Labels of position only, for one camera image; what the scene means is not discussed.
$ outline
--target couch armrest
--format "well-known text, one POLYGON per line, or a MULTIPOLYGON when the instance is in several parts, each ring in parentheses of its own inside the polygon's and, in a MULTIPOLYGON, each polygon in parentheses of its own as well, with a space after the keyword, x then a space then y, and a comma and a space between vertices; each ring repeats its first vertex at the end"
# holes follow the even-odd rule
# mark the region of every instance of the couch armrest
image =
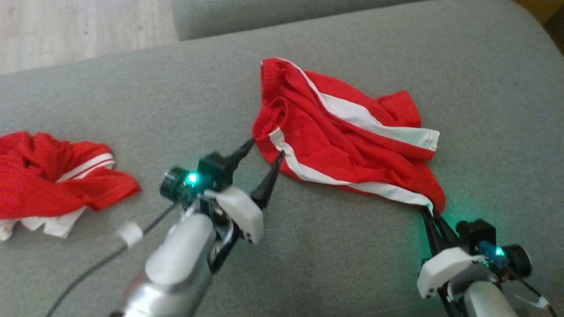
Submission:
POLYGON ((178 39, 233 33, 416 0, 173 0, 178 39))

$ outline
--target wooden floor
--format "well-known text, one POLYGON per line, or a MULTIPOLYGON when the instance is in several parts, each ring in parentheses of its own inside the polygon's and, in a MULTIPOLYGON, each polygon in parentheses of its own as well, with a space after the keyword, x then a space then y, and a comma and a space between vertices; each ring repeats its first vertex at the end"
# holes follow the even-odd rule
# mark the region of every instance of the wooden floor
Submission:
POLYGON ((170 0, 0 0, 0 74, 176 41, 170 0))

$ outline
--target camera lens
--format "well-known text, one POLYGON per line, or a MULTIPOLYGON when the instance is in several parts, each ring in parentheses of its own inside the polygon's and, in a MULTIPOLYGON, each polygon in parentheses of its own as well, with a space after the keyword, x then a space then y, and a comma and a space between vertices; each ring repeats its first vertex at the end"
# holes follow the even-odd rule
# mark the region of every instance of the camera lens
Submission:
POLYGON ((502 246, 505 256, 509 260, 509 267, 521 278, 531 275, 531 260, 527 252, 520 245, 512 244, 502 246))
POLYGON ((187 173, 187 170, 178 166, 168 170, 162 179, 161 195, 172 201, 177 201, 180 198, 180 187, 187 173))

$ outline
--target gray upholstery fabric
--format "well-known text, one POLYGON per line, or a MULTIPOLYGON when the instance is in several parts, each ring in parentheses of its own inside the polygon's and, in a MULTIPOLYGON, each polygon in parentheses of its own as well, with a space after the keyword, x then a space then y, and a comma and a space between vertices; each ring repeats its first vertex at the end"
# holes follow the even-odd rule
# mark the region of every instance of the gray upholstery fabric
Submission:
MULTIPOLYGON (((500 243, 525 247, 529 282, 564 313, 564 60, 525 10, 483 0, 417 2, 1 77, 0 135, 107 143, 143 188, 86 213, 66 240, 18 227, 0 245, 2 316, 42 316, 120 245, 117 226, 146 226, 168 206, 158 194, 166 169, 194 168, 248 138, 260 62, 272 55, 371 96, 408 89, 424 126, 442 133, 430 166, 446 220, 484 218, 500 243)), ((249 190, 266 171, 255 149, 236 184, 249 190)), ((264 243, 236 245, 197 316, 443 316, 416 289, 429 255, 418 210, 280 177, 264 243)), ((56 316, 107 315, 175 220, 77 287, 56 316)), ((504 289, 527 316, 512 295, 528 296, 524 287, 504 289)))
POLYGON ((173 0, 178 39, 270 27, 415 0, 173 0))

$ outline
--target green led light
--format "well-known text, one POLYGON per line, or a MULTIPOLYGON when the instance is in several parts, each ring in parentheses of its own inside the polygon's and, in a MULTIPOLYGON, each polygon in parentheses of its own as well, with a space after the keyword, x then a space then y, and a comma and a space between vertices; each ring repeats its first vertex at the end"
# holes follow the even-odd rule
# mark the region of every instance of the green led light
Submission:
POLYGON ((190 173, 186 176, 186 182, 190 184, 195 184, 198 181, 198 174, 197 173, 190 173))

